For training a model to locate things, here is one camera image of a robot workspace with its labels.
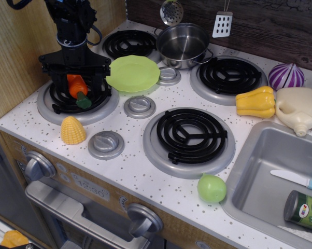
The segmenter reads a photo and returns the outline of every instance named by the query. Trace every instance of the can label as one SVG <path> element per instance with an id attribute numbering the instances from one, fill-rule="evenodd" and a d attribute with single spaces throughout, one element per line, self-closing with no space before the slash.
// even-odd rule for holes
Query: can label
<path id="1" fill-rule="evenodd" d="M 293 222 L 312 229 L 312 197 L 299 193 L 296 209 L 291 219 Z"/>

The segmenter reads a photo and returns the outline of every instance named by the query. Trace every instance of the sink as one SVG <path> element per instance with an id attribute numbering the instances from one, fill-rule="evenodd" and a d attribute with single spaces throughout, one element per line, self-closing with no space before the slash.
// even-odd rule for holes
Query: sink
<path id="1" fill-rule="evenodd" d="M 312 242 L 278 226 L 312 232 L 287 222 L 283 211 L 292 190 L 312 196 L 312 190 L 273 176 L 270 170 L 288 170 L 312 178 L 312 136 L 297 137 L 292 129 L 273 122 L 253 126 L 226 181 L 221 202 L 234 219 L 295 248 L 312 248 Z"/>

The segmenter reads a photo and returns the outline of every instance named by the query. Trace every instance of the oven handle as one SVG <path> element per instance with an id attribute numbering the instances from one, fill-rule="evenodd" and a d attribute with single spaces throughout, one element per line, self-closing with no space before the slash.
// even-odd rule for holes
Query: oven handle
<path id="1" fill-rule="evenodd" d="M 35 181 L 30 183 L 25 191 L 27 197 L 47 212 L 76 227 L 85 234 L 102 241 L 116 249 L 148 248 L 150 241 L 145 237 L 133 238 L 126 241 L 109 232 L 103 227 L 82 216 L 83 205 L 73 198 L 58 192 L 52 187 Z"/>

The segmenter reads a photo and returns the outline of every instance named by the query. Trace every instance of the green apple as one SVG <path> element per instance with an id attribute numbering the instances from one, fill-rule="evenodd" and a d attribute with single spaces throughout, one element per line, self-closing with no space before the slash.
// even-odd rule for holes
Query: green apple
<path id="1" fill-rule="evenodd" d="M 226 184 L 218 176 L 203 173 L 197 184 L 197 192 L 205 202 L 220 202 L 226 196 Z"/>

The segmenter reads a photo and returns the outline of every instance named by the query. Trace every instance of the knife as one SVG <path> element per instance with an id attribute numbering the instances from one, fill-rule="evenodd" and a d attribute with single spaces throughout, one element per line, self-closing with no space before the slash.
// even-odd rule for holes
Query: knife
<path id="1" fill-rule="evenodd" d="M 270 173 L 271 175 L 275 175 L 283 179 L 292 181 L 294 183 L 301 184 L 305 186 L 306 188 L 312 190 L 312 179 L 305 178 L 296 173 L 293 173 L 291 171 L 286 171 L 286 170 L 271 170 Z"/>

